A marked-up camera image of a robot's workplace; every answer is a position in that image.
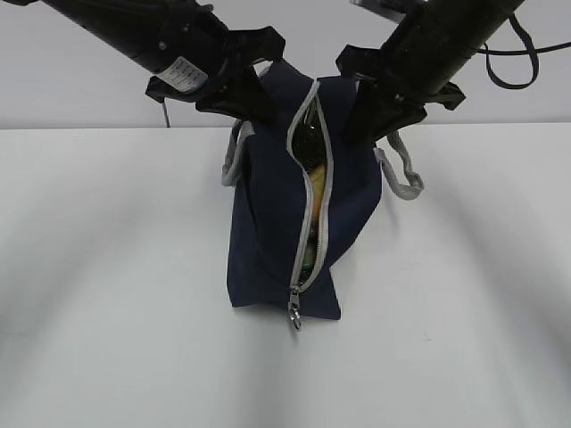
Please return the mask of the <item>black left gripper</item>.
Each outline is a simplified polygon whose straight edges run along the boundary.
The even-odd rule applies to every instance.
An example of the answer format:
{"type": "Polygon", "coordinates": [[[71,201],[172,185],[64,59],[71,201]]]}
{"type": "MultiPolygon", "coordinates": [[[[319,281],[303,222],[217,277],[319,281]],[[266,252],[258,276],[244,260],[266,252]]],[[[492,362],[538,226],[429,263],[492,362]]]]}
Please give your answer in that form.
{"type": "Polygon", "coordinates": [[[149,71],[145,93],[177,99],[199,112],[271,122],[276,106],[254,67],[279,62],[285,39],[271,26],[229,30],[196,1],[47,1],[46,4],[149,71]]]}

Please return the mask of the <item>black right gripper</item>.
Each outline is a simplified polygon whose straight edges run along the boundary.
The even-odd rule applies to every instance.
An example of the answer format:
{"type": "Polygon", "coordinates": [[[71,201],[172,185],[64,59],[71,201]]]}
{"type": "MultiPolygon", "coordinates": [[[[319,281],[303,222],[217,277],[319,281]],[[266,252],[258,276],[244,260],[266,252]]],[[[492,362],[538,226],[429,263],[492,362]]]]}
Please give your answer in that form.
{"type": "Polygon", "coordinates": [[[452,78],[521,4],[417,1],[380,49],[347,45],[335,65],[342,77],[359,81],[343,140],[374,143],[417,124],[427,116],[423,103],[455,110],[465,96],[452,78]],[[374,83],[386,80],[399,95],[374,83]]]}

